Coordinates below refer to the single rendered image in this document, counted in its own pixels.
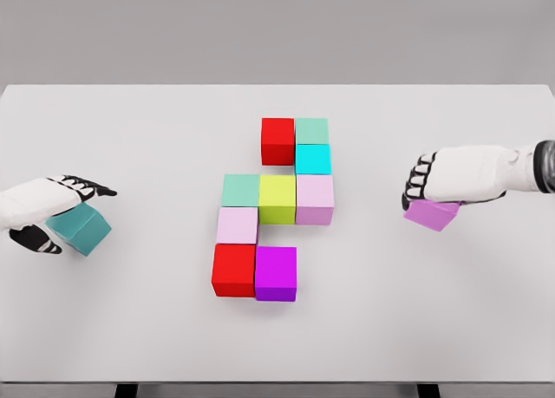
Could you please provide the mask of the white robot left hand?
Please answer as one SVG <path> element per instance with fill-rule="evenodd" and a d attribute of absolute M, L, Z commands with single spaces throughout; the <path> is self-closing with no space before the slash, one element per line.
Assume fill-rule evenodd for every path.
<path fill-rule="evenodd" d="M 0 232 L 29 251 L 59 254 L 62 248 L 38 225 L 94 197 L 116 195 L 108 186 L 71 174 L 33 179 L 0 191 Z"/>

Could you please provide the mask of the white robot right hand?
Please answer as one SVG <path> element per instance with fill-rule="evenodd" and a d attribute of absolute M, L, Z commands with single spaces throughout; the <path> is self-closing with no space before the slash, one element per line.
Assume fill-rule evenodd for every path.
<path fill-rule="evenodd" d="M 445 147 L 421 155 L 409 172 L 402 209 L 416 200 L 479 204 L 504 197 L 519 152 L 500 146 Z"/>

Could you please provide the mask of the violet cube block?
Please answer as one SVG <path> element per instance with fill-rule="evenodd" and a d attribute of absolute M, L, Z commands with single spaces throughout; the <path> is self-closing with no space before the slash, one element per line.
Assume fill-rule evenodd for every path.
<path fill-rule="evenodd" d="M 457 216 L 460 202 L 433 202 L 417 199 L 410 203 L 404 218 L 428 229 L 441 232 Z"/>

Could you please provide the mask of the teal cube block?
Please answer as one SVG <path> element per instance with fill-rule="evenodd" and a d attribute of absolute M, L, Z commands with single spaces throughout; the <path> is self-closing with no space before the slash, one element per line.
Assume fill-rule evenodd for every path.
<path fill-rule="evenodd" d="M 107 220 L 87 203 L 48 218 L 45 225 L 84 256 L 88 256 L 112 231 Z"/>

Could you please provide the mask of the light pink cube block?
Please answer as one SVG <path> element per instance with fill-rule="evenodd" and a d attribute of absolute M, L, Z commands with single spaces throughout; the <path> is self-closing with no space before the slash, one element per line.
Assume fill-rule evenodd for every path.
<path fill-rule="evenodd" d="M 335 209 L 333 176 L 297 176 L 296 225 L 330 225 Z"/>
<path fill-rule="evenodd" d="M 255 245 L 257 242 L 257 207 L 221 207 L 219 209 L 217 244 Z"/>

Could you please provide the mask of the cyan cube block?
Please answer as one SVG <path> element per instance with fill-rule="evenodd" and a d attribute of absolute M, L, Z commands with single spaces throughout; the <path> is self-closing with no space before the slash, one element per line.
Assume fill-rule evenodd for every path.
<path fill-rule="evenodd" d="M 295 174 L 332 174 L 330 145 L 299 144 L 295 149 Z"/>

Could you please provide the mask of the mint green cube block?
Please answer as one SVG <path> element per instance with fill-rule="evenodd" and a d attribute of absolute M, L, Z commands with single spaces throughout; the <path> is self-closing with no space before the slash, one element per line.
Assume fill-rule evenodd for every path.
<path fill-rule="evenodd" d="M 258 207 L 258 174 L 226 174 L 221 197 L 224 207 Z"/>
<path fill-rule="evenodd" d="M 298 145 L 329 145 L 327 118 L 296 118 L 295 139 Z"/>

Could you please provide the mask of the yellow cube block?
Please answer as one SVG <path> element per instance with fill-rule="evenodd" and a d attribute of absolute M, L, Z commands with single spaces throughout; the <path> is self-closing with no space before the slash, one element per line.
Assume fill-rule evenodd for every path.
<path fill-rule="evenodd" d="M 294 225 L 296 209 L 295 175 L 260 176 L 258 213 L 261 225 Z"/>

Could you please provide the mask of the red cube block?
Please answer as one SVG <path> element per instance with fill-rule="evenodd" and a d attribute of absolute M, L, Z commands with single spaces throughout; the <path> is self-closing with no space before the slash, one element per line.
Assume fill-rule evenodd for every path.
<path fill-rule="evenodd" d="M 263 166 L 292 166 L 295 155 L 294 119 L 263 118 L 260 152 Z"/>
<path fill-rule="evenodd" d="M 216 244 L 212 288 L 217 297 L 255 297 L 256 245 Z"/>

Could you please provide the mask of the magenta cube block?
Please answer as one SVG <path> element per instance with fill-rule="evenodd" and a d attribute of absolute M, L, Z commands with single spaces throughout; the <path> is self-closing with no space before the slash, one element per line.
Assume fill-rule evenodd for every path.
<path fill-rule="evenodd" d="M 258 245 L 254 289 L 257 301 L 295 302 L 297 248 Z"/>

